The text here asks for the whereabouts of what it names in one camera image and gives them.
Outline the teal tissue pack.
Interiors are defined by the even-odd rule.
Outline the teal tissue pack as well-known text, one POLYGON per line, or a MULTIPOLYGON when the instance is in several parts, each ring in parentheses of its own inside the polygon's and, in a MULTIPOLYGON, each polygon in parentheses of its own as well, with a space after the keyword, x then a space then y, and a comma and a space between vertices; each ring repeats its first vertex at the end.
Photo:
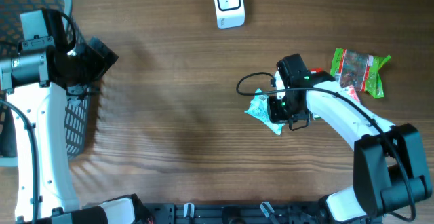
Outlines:
POLYGON ((285 126, 285 123, 276 124, 270 121, 269 113, 268 113, 268 103, 267 99, 269 97, 267 95, 257 95, 251 101, 247 111, 248 115, 254 117, 255 119, 260 120, 263 124, 265 124, 269 129, 271 129, 276 135, 280 136, 282 128, 285 126))

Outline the red coffee stick sachet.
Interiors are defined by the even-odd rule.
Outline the red coffee stick sachet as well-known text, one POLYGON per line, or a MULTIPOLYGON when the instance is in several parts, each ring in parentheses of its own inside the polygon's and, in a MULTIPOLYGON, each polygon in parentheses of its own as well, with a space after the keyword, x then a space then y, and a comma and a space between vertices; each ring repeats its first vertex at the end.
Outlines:
POLYGON ((314 68, 314 69, 310 69, 310 72, 311 72, 312 74, 314 74, 314 73, 318 73, 318 72, 321 72, 321 71, 323 71, 322 68, 314 68))

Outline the orange snack packet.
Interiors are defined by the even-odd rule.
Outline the orange snack packet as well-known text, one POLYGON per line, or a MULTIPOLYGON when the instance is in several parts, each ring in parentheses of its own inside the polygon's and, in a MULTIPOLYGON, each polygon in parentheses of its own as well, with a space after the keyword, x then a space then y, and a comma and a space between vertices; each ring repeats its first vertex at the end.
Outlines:
POLYGON ((355 101, 360 103, 360 99, 357 95, 357 92, 355 90, 355 87, 353 85, 349 85, 347 87, 344 87, 343 90, 355 101))

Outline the green candy bag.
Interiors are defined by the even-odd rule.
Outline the green candy bag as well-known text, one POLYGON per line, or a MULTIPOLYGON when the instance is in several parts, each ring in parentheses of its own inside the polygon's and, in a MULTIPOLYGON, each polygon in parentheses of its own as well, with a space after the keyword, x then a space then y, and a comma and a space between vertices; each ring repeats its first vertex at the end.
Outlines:
POLYGON ((353 86, 356 92, 367 92, 373 98, 383 98, 384 90, 379 70, 391 59, 337 48, 330 74, 344 88, 353 86))

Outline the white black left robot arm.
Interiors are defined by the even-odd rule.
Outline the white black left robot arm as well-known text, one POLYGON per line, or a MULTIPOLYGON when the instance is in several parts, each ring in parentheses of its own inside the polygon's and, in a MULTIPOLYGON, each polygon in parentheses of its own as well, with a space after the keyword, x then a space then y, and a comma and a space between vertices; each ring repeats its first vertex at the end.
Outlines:
POLYGON ((65 117, 70 87, 89 86, 118 57, 99 39, 77 43, 72 19, 42 8, 20 16, 24 41, 1 60, 4 104, 14 114, 19 190, 17 223, 152 223, 137 195, 82 208, 73 187, 66 151, 65 117))

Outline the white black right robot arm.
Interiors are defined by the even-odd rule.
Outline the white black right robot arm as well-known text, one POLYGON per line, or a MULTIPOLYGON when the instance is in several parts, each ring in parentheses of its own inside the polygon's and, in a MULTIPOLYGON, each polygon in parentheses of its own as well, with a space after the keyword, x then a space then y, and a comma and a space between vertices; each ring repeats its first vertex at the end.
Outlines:
POLYGON ((319 202, 322 223, 374 219, 414 208, 433 194, 420 132, 396 126, 354 101, 325 71, 311 72, 299 54, 277 63, 268 98, 270 120, 293 125, 325 120, 353 150, 353 184, 319 202))

